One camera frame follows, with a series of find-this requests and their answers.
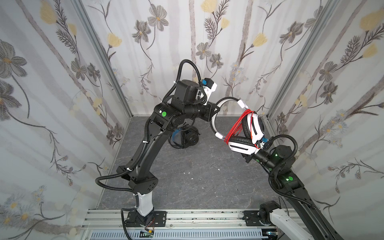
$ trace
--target gray floor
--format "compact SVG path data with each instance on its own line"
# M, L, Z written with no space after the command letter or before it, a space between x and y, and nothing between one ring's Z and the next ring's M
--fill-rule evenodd
M146 119L132 118L112 173L135 153ZM237 119L218 117L219 131L227 133ZM153 191L155 209L247 209L259 208L270 200L278 202L278 195L269 187L268 176L258 163L247 164L240 153L232 152L214 136L209 123L197 119L195 126L201 134L195 146L174 149L166 142L152 165L151 172L159 179ZM117 178L109 180L108 185L128 187L128 182ZM132 193L105 190L98 209L134 205Z

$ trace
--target wallpaper panel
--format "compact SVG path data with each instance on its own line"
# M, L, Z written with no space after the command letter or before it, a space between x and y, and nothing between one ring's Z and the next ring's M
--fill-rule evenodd
M134 114L151 114L181 60L266 114L326 1L83 0ZM185 65L182 79L197 81ZM235 105L221 114L240 114Z
M270 119L299 143L295 172L345 239L384 234L383 7L340 1Z
M0 4L0 232L76 239L128 117L68 1Z

